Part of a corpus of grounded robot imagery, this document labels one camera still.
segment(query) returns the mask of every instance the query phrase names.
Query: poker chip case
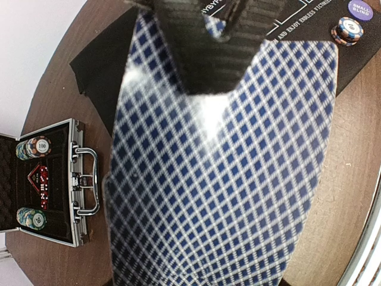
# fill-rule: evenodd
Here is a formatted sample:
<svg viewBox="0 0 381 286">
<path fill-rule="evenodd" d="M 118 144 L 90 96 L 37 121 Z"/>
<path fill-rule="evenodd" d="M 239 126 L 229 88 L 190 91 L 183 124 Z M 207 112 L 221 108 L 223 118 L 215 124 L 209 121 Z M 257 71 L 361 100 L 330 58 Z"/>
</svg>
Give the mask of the poker chip case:
<svg viewBox="0 0 381 286">
<path fill-rule="evenodd" d="M 0 232 L 22 231 L 56 243 L 78 247 L 88 241 L 86 217 L 99 210 L 98 156 L 93 149 L 83 147 L 84 124 L 74 119 L 11 138 L 0 135 Z M 15 148 L 21 141 L 45 136 L 52 142 L 51 152 L 44 157 L 20 160 Z M 91 175 L 83 173 L 84 156 L 93 157 Z M 28 180 L 36 166 L 46 166 L 48 178 L 48 208 Z M 85 208 L 85 191 L 92 189 L 93 208 Z M 18 223 L 17 210 L 28 207 L 43 211 L 46 225 L 37 231 Z"/>
</svg>

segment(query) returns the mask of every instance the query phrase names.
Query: metal handle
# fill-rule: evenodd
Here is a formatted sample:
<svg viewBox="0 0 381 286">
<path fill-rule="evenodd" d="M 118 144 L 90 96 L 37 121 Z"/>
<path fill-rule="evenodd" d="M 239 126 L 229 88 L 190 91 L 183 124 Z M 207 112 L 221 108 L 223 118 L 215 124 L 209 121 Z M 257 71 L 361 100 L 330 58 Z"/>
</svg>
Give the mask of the metal handle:
<svg viewBox="0 0 381 286">
<path fill-rule="evenodd" d="M 82 187 L 82 188 L 92 188 L 95 198 L 95 207 L 92 209 L 79 209 L 77 210 L 77 215 L 79 216 L 93 216 L 95 215 L 98 210 L 100 209 L 101 205 L 99 203 L 99 194 L 98 194 L 98 155 L 96 155 L 96 152 L 91 148 L 76 148 L 75 149 L 76 154 L 90 154 L 93 156 L 94 162 L 93 162 L 93 175 L 82 175 L 82 177 L 92 177 L 93 185 Z"/>
</svg>

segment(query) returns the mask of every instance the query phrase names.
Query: white wall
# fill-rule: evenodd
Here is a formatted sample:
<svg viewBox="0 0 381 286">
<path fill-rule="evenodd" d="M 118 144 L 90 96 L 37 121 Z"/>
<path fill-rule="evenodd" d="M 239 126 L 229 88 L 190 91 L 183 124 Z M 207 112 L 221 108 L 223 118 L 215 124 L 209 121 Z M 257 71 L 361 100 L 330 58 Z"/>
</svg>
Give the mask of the white wall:
<svg viewBox="0 0 381 286">
<path fill-rule="evenodd" d="M 0 1 L 0 133 L 21 134 L 39 79 L 84 3 Z"/>
</svg>

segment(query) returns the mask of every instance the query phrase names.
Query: chip stack in case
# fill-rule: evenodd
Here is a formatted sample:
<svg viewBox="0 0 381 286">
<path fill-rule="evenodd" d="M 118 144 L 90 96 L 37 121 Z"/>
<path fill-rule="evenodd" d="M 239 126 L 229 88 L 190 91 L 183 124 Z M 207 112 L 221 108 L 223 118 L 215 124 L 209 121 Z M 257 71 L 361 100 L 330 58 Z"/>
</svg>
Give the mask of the chip stack in case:
<svg viewBox="0 0 381 286">
<path fill-rule="evenodd" d="M 17 144 L 16 156 L 20 160 L 44 157 L 52 151 L 51 145 L 45 136 L 37 136 Z"/>
<path fill-rule="evenodd" d="M 339 24 L 332 28 L 331 35 L 336 43 L 343 46 L 353 46 L 364 34 L 364 29 L 358 21 L 342 17 Z"/>
<path fill-rule="evenodd" d="M 17 210 L 16 218 L 19 224 L 40 231 L 46 225 L 46 216 L 40 210 L 22 207 Z"/>
</svg>

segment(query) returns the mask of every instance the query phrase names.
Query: wooden table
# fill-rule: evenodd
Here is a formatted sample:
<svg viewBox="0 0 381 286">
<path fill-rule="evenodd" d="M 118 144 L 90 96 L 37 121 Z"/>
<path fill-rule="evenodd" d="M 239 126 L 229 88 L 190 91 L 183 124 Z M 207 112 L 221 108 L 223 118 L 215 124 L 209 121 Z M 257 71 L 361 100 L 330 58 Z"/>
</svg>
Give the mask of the wooden table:
<svg viewBox="0 0 381 286">
<path fill-rule="evenodd" d="M 378 0 L 370 2 L 381 10 Z M 111 138 L 90 100 L 79 95 L 68 64 L 127 9 L 121 1 L 87 1 L 40 80 L 23 130 L 69 117 L 83 121 L 85 144 L 99 154 L 101 176 L 108 170 Z M 320 184 L 285 273 L 292 286 L 336 285 L 361 235 L 381 164 L 380 71 L 381 51 L 336 100 Z M 103 285 L 111 278 L 103 208 L 88 223 L 90 243 L 84 247 L 70 248 L 21 232 L 7 234 L 7 247 L 35 286 Z"/>
</svg>

